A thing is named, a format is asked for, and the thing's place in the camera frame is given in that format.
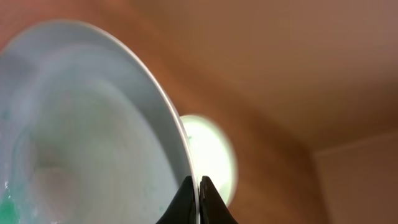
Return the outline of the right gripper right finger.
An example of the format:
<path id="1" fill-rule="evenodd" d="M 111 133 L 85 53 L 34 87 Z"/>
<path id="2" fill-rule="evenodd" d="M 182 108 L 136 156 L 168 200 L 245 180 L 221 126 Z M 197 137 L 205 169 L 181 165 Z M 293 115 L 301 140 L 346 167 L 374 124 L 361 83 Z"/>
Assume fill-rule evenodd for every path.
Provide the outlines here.
<path id="1" fill-rule="evenodd" d="M 201 224 L 238 224 L 208 176 L 202 177 L 199 193 Z"/>

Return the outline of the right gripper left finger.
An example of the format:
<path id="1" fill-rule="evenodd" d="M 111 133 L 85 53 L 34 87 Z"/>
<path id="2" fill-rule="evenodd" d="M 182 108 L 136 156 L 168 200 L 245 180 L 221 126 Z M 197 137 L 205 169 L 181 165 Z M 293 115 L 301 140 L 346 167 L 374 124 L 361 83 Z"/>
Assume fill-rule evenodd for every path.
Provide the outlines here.
<path id="1" fill-rule="evenodd" d="M 156 224 L 195 224 L 194 193 L 192 177 L 186 176 L 170 205 Z"/>

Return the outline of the light blue plate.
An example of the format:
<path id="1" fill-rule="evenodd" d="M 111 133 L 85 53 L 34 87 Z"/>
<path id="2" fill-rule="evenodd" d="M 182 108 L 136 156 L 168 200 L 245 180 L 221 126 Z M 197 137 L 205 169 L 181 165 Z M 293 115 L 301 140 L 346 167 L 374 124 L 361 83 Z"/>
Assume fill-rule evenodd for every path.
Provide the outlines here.
<path id="1" fill-rule="evenodd" d="M 41 22 L 1 50 L 1 222 L 157 223 L 191 176 L 180 117 L 120 40 Z"/>

